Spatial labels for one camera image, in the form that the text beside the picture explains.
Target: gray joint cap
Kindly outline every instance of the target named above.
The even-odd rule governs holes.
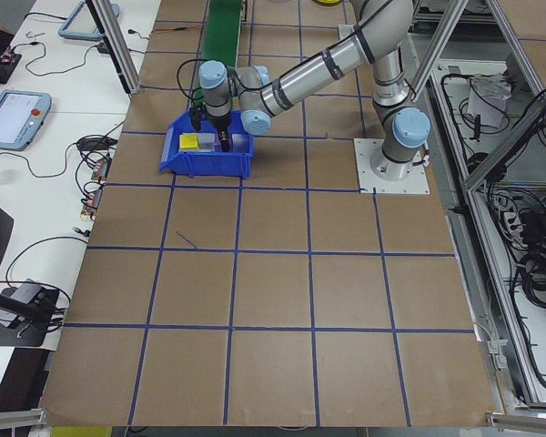
[[[417,108],[405,107],[394,116],[392,132],[403,147],[418,148],[429,136],[430,120]]]
[[[222,62],[207,61],[200,66],[200,86],[213,89],[227,80],[227,68]]]

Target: metal post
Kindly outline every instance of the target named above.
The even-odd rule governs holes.
[[[141,92],[141,81],[129,54],[126,40],[121,34],[119,23],[113,13],[111,2],[109,0],[86,0],[86,4],[109,49],[109,55],[111,55],[124,90],[127,94]]]
[[[0,430],[44,423],[46,423],[46,411],[42,409],[27,412],[0,412]]]
[[[414,2],[415,2],[415,11],[412,14],[412,21],[413,22],[415,21],[415,19],[417,18],[417,14],[419,13],[421,0],[414,0]]]
[[[420,63],[419,70],[412,81],[412,87],[416,93],[413,101],[416,102],[419,99],[420,93],[422,93],[427,85],[427,81],[430,77],[430,70],[443,53],[443,49],[449,42],[453,29],[455,29],[455,26],[459,22],[461,14],[463,14],[468,2],[469,0],[452,1],[449,2],[449,6],[445,9],[445,13],[435,31],[435,35],[433,35],[430,40],[427,54]]]
[[[488,176],[490,171],[498,166],[501,161],[506,157],[509,152],[517,152],[514,149],[514,145],[520,140],[523,134],[530,128],[531,123],[541,114],[544,109],[544,101],[535,102],[528,111],[528,114],[520,120],[517,126],[515,126],[510,134],[503,140],[503,142],[493,149],[493,151],[479,164],[473,173],[465,180],[464,186],[468,192],[474,191],[479,188],[483,183],[483,180]]]

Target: blue tape grid line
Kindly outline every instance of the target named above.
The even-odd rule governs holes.
[[[87,246],[87,250],[143,250],[158,251],[157,247],[140,246]],[[266,250],[266,249],[195,249],[195,248],[162,248],[164,252],[206,252],[206,253],[261,253],[268,255],[311,255],[314,257],[342,256],[342,257],[419,257],[419,258],[455,258],[452,253],[422,253],[422,252],[347,252],[322,250]]]
[[[274,331],[274,332],[370,332],[396,334],[474,334],[475,330],[422,329],[422,328],[356,328],[356,327],[322,327],[316,326],[229,326],[229,325],[171,325],[168,323],[82,323],[69,321],[66,328],[106,328],[115,330],[236,330],[241,331]]]
[[[299,60],[303,60],[303,35],[301,33],[301,2],[298,2],[298,20],[299,20]],[[314,285],[313,285],[313,259],[311,256],[311,207],[309,199],[309,167],[308,167],[308,120],[306,111],[306,102],[301,105],[301,115],[303,117],[303,153],[305,164],[306,178],[306,216],[307,216],[307,233],[308,233],[308,279],[309,279],[309,318],[311,322],[311,363],[312,363],[312,380],[313,380],[313,402],[314,412],[316,417],[316,426],[321,426],[321,414],[319,410],[319,381],[318,381],[318,352],[316,344],[316,311],[314,306]]]
[[[396,318],[394,317],[394,309],[392,308],[392,297],[390,296],[390,284],[389,284],[389,273],[386,264],[386,255],[384,253],[384,241],[382,239],[382,228],[380,226],[380,214],[379,214],[379,203],[377,201],[376,190],[372,194],[372,202],[374,203],[374,211],[376,214],[376,227],[379,234],[379,246],[380,246],[380,258],[382,261],[382,271],[384,273],[384,285],[386,288],[387,301],[389,304],[389,313],[390,313],[390,323],[392,325],[392,339],[394,341],[394,352],[397,360],[397,368],[399,370],[399,381],[400,381],[400,392],[402,395],[402,403],[404,406],[404,414],[407,420],[407,426],[411,426],[410,421],[410,410],[409,410],[409,401],[407,399],[407,389],[404,384],[404,374],[402,371],[402,360],[400,358],[400,348],[399,348],[399,338],[397,337],[396,331]]]
[[[208,2],[205,5],[203,21],[206,20],[207,12],[208,12]],[[202,33],[203,32],[204,32],[204,27],[202,27],[200,29],[200,38],[198,39],[198,48],[197,48],[197,50],[200,50],[200,41],[202,41]],[[175,191],[176,191],[176,175],[172,176],[172,185],[173,185],[173,187],[170,188],[170,197],[168,199],[167,208],[166,208],[166,217],[164,219],[164,229],[162,231],[162,239],[161,239],[159,251],[158,251],[158,254],[157,254],[156,272],[155,272],[155,275],[154,275],[154,282],[153,282],[153,286],[152,286],[152,292],[150,294],[149,303],[148,303],[148,307],[147,307],[146,325],[149,325],[151,323],[151,320],[152,320],[152,312],[154,310],[154,300],[156,298],[156,291],[157,291],[157,282],[158,282],[158,279],[159,279],[160,268],[161,268],[161,265],[162,265],[162,256],[164,254],[164,246],[166,244],[167,228],[168,228],[168,223],[169,223],[169,220],[170,220],[170,213],[171,213],[171,210],[172,210],[172,203],[174,201],[174,195],[175,195]],[[144,328],[144,338],[142,340],[142,347],[141,347],[141,351],[140,351],[140,354],[139,354],[139,363],[137,365],[136,382],[134,384],[134,392],[133,392],[133,396],[132,396],[131,407],[129,409],[129,418],[127,420],[128,425],[131,425],[133,423],[134,415],[136,413],[137,395],[139,393],[139,384],[141,382],[142,370],[143,370],[143,367],[144,367],[144,359],[146,357],[146,347],[147,347],[148,334],[149,334],[149,328],[146,327],[146,328]]]
[[[346,5],[345,3],[342,4],[343,11],[344,11],[344,17],[346,19],[346,22],[348,22],[348,15],[346,12]],[[303,59],[303,45],[302,45],[302,28],[327,28],[334,30],[333,27],[326,27],[326,26],[313,26],[313,25],[302,25],[301,24],[301,7],[300,2],[298,2],[298,15],[299,15],[299,25],[267,25],[267,24],[255,24],[254,23],[254,9],[255,4],[252,5],[253,8],[253,15],[252,15],[252,21],[250,26],[250,39],[249,39],[249,49],[247,55],[240,55],[240,56],[248,56],[248,63],[250,64],[250,60],[252,56],[263,56],[263,57],[285,57],[285,58],[296,58],[296,59]],[[204,12],[205,18],[203,19],[203,22],[206,21],[206,15],[207,15],[207,7],[205,7]],[[158,23],[171,23],[171,20],[158,20]],[[185,23],[198,23],[193,21],[184,21],[181,22]],[[258,55],[258,54],[252,54],[251,52],[251,46],[252,46],[252,38],[253,38],[253,30],[256,25],[263,25],[263,26],[277,26],[277,27],[297,27],[299,30],[299,56],[276,56],[276,55]],[[200,49],[200,43],[198,44],[198,51],[197,52],[180,52],[180,51],[150,51],[148,53],[155,53],[155,54],[187,54],[187,55],[197,55],[199,53]],[[344,94],[318,94],[318,96],[324,96],[324,97],[355,97],[359,101],[359,110],[360,110],[360,119],[364,131],[364,135],[366,136],[366,129],[365,129],[365,120],[364,120],[364,106],[363,101],[364,98],[367,98],[369,96],[364,96],[361,93],[361,86],[360,86],[360,78],[359,73],[356,71],[354,73],[356,75],[356,84],[359,94],[357,96],[351,96],[351,95],[344,95]],[[173,90],[179,90],[179,88],[171,88],[171,87],[162,87],[162,86],[144,86],[146,88],[150,89],[158,89],[162,91],[173,91]],[[142,340],[142,347],[140,351],[140,357],[139,357],[139,364],[138,364],[138,370],[137,370],[137,376],[136,376],[136,383],[134,387],[133,392],[133,398],[132,398],[132,404],[130,408],[129,413],[129,420],[128,423],[131,425],[133,423],[134,414],[137,406],[137,395],[139,390],[139,384],[141,381],[142,376],[142,369],[144,365],[145,360],[145,354],[146,354],[146,345],[147,345],[147,337],[150,330],[226,330],[227,331],[227,366],[226,366],[226,381],[225,381],[225,400],[223,405],[223,424],[228,424],[228,401],[229,401],[229,390],[230,390],[230,367],[231,367],[231,356],[232,356],[232,334],[235,330],[239,331],[292,331],[292,332],[310,332],[311,333],[311,344],[312,344],[312,364],[313,364],[313,382],[314,382],[314,404],[315,404],[315,414],[316,414],[316,426],[321,426],[321,419],[320,419],[320,409],[319,409],[319,386],[318,386],[318,364],[317,364],[317,352],[316,352],[316,333],[317,332],[375,332],[375,333],[391,333],[394,341],[394,347],[395,347],[395,353],[396,353],[396,360],[397,360],[397,367],[398,367],[398,373],[399,373],[399,382],[400,382],[400,389],[402,394],[402,400],[404,405],[404,411],[406,416],[406,422],[408,426],[411,426],[411,419],[410,419],[410,409],[407,399],[407,393],[406,393],[406,387],[404,383],[404,375],[401,365],[401,357],[400,357],[400,351],[399,351],[399,342],[398,342],[398,334],[405,333],[405,334],[412,334],[412,333],[418,333],[418,334],[425,334],[425,333],[432,333],[432,334],[445,334],[445,333],[451,333],[451,334],[472,334],[474,330],[454,330],[454,329],[400,329],[396,327],[396,321],[394,316],[394,311],[392,308],[392,302],[391,302],[391,296],[389,291],[389,276],[388,276],[388,269],[387,269],[387,263],[386,258],[387,257],[454,257],[454,254],[449,253],[402,253],[402,252],[392,252],[388,253],[384,250],[383,245],[383,238],[382,238],[382,232],[380,227],[380,219],[379,219],[379,207],[377,202],[377,195],[374,193],[372,195],[372,201],[374,203],[375,207],[375,213],[376,213],[376,223],[378,228],[378,234],[379,234],[379,252],[320,252],[320,251],[314,251],[312,250],[312,243],[311,243],[311,223],[310,223],[310,205],[309,205],[309,193],[311,191],[320,191],[320,192],[359,192],[359,190],[352,190],[352,189],[323,189],[323,188],[310,188],[309,187],[309,180],[308,180],[308,140],[310,139],[327,139],[324,137],[308,137],[307,136],[307,120],[306,120],[306,107],[305,102],[302,105],[302,116],[303,116],[303,137],[282,137],[282,136],[268,136],[268,137],[274,137],[274,138],[295,138],[295,139],[303,139],[304,142],[304,154],[305,154],[305,176],[306,176],[306,186],[305,188],[259,188],[259,187],[243,187],[242,181],[239,185],[239,187],[204,187],[204,186],[182,186],[178,185],[176,183],[176,176],[172,177],[172,183],[171,184],[121,184],[121,183],[108,183],[109,186],[117,186],[117,187],[151,187],[151,188],[170,188],[170,199],[168,201],[167,206],[167,214],[166,214],[166,221],[164,224],[164,230],[162,234],[162,241],[159,248],[140,248],[140,247],[107,247],[107,246],[94,246],[89,247],[88,249],[91,250],[102,250],[102,249],[125,249],[125,250],[157,250],[158,251],[158,260],[157,260],[157,269],[154,277],[152,292],[150,296],[149,306],[148,306],[148,312],[147,312],[147,320],[146,323],[65,323],[65,326],[72,327],[72,328],[115,328],[115,329],[143,329],[144,332],[144,338]],[[139,132],[139,131],[124,131],[124,134],[131,134],[131,135],[150,135],[150,136],[164,136],[165,132]],[[334,140],[344,140],[344,141],[351,141],[350,138],[332,138]],[[180,249],[180,248],[165,248],[165,242],[167,237],[167,226],[170,216],[170,211],[172,209],[172,202],[173,197],[176,188],[205,188],[205,189],[238,189],[238,208],[237,208],[237,227],[236,227],[236,236],[235,236],[235,248],[234,249]],[[240,233],[240,220],[241,220],[241,208],[242,208],[242,193],[244,189],[261,189],[261,190],[289,190],[289,191],[303,191],[306,194],[306,212],[307,212],[307,223],[308,223],[308,250],[306,251],[298,251],[298,250],[245,250],[245,249],[239,249],[239,233]],[[161,267],[161,260],[164,251],[200,251],[200,252],[226,252],[226,253],[233,253],[234,254],[234,263],[233,263],[233,280],[231,285],[231,299],[230,299],[230,308],[229,308],[229,323],[227,326],[218,326],[218,325],[170,325],[170,324],[154,324],[151,323],[151,316],[153,311],[153,304],[154,299],[156,295],[157,290],[157,282],[159,278],[159,271]],[[235,326],[234,325],[234,308],[235,308],[235,292],[236,292],[236,280],[237,280],[237,266],[238,266],[238,254],[239,253],[271,253],[271,254],[301,254],[301,255],[307,255],[308,256],[308,274],[309,274],[309,300],[310,300],[310,318],[311,318],[311,326],[310,327],[265,327],[265,326]],[[318,327],[316,326],[315,322],[315,309],[314,309],[314,284],[313,284],[313,270],[312,270],[312,257],[313,256],[333,256],[333,255],[340,255],[340,256],[348,256],[348,255],[357,255],[357,256],[373,256],[373,257],[380,257],[382,261],[382,267],[383,267],[383,274],[384,274],[384,280],[385,280],[385,286],[386,286],[386,293],[388,298],[388,304],[389,304],[389,315],[391,320],[391,327],[390,328],[348,328],[348,327]]]

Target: black cable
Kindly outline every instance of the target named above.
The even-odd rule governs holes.
[[[188,64],[192,64],[192,63],[196,64],[198,62],[207,62],[207,61],[208,61],[208,59],[205,59],[205,58],[202,58],[202,57],[196,57],[194,59],[188,59],[188,60],[184,61],[182,64],[180,64],[180,66],[178,67],[178,70],[176,70],[176,82],[177,82],[178,88],[180,89],[180,92],[190,101],[198,100],[198,97],[194,97],[194,95],[189,95],[184,90],[185,88],[182,86],[182,82],[180,81],[180,73],[182,72],[182,68],[184,68],[184,66],[187,66]]]
[[[8,286],[10,287],[14,287],[9,279],[10,277],[10,273],[12,272],[12,268],[14,267],[14,265],[16,264],[16,262],[25,254],[27,253],[28,250],[30,250],[31,248],[35,247],[35,246],[38,246],[39,244],[43,244],[43,243],[46,243],[47,241],[53,241],[55,239],[74,239],[76,241],[81,241],[82,243],[85,243],[87,244],[87,241],[84,240],[84,239],[80,239],[78,237],[68,237],[68,236],[61,236],[61,237],[49,237],[47,239],[40,239],[36,242],[34,242],[33,244],[31,244],[30,246],[27,246],[25,249],[23,249],[20,253],[18,253],[18,255],[15,256],[15,258],[12,260],[12,262],[8,265],[8,268],[6,269],[6,273],[5,273],[5,280],[6,280],[6,284],[8,284]]]
[[[59,20],[66,20],[66,19],[67,19],[66,16],[45,14],[45,13],[43,13],[43,12],[29,12],[28,14],[25,15],[25,17],[23,18],[23,20],[26,19],[29,15],[50,16],[51,18],[58,18]]]
[[[516,301],[515,279],[511,280],[510,297],[511,297],[511,306],[513,307],[514,312],[516,313],[516,319],[518,321],[518,325],[520,327],[520,331],[524,339],[526,351],[528,352],[528,358],[530,359],[532,370],[534,374],[536,375],[536,379],[538,380],[540,385],[546,389],[546,379],[544,378],[544,375],[542,374],[542,372],[540,371],[540,368],[538,367],[538,363],[536,362],[536,357],[534,356],[534,351],[532,349],[530,331],[528,330],[528,327],[523,321],[523,317],[521,316],[521,313],[520,313],[520,308],[518,307],[518,303]]]
[[[31,64],[33,64],[34,62],[38,61],[39,59],[43,59],[44,57],[46,57],[46,45],[44,43],[41,43],[40,41],[33,41],[32,43],[18,44],[16,46],[12,47],[12,51],[14,52],[15,49],[17,49],[20,46],[41,46],[41,47],[43,47],[43,54],[41,56],[38,56],[38,57],[35,57],[34,59],[31,59],[29,62],[27,62],[25,64],[26,71],[28,71],[28,73],[30,73],[31,75],[37,76],[37,77],[44,77],[44,76],[51,76],[51,75],[63,75],[64,73],[68,73],[69,71],[77,70],[78,68],[81,68],[82,66],[84,66],[87,63],[87,55],[89,54],[89,52],[92,49],[97,48],[97,45],[90,46],[85,51],[85,53],[83,54],[83,62],[81,64],[78,64],[76,66],[71,66],[70,68],[67,68],[66,70],[47,71],[46,73],[36,73],[33,70],[31,70],[29,66]]]
[[[35,178],[57,178],[59,176],[62,176],[63,174],[65,174],[66,172],[66,169],[68,167],[68,151],[69,149],[74,146],[76,143],[72,143],[72,144],[69,144],[66,149],[65,149],[65,166],[63,167],[63,169],[57,173],[54,173],[52,175],[37,175],[34,170],[30,167],[30,161],[28,160],[27,157],[23,157],[22,155],[17,155],[16,153],[12,153],[12,152],[0,152],[0,157],[1,156],[4,156],[4,155],[9,155],[9,156],[12,156],[12,157],[16,157],[16,158],[21,158],[23,159],[25,162],[26,162],[26,167],[28,168],[28,171],[30,172],[31,175],[33,175],[33,177]]]
[[[127,29],[127,32],[130,34],[130,35],[137,35],[139,36],[139,39],[149,39],[149,36],[142,36],[142,34],[140,34],[139,32],[137,32],[137,30],[134,30],[134,29]]]
[[[128,426],[127,430],[132,434],[139,434],[141,432],[144,432],[147,428],[149,428],[149,426]]]
[[[459,123],[457,123],[457,120],[455,119],[455,114],[453,112],[453,104],[451,103],[451,99],[449,97],[449,94],[447,93],[447,88],[446,88],[447,79],[452,77],[454,77],[453,74],[448,74],[443,76],[440,79],[440,87],[441,87],[441,90],[443,91],[443,97],[447,105],[447,110],[449,111],[451,123],[453,124],[453,127],[455,127],[455,132],[457,133],[457,137],[459,138],[459,141],[460,141],[461,154],[463,155],[463,160],[467,163],[468,161],[467,150],[469,150],[469,152],[471,152],[472,155],[475,155],[475,151],[471,148],[469,144],[467,144],[467,141],[465,141],[465,138],[463,138],[463,134],[461,133],[461,128],[459,127]]]

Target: white bracket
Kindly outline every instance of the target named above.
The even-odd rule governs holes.
[[[410,173],[399,182],[390,182],[377,176],[370,167],[372,154],[382,147],[383,139],[355,138],[354,150],[356,151],[356,165],[358,167],[358,182],[361,193],[372,194],[412,194],[426,196],[430,193],[427,175],[422,164],[413,167]],[[414,162],[421,162],[420,153],[414,158]]]

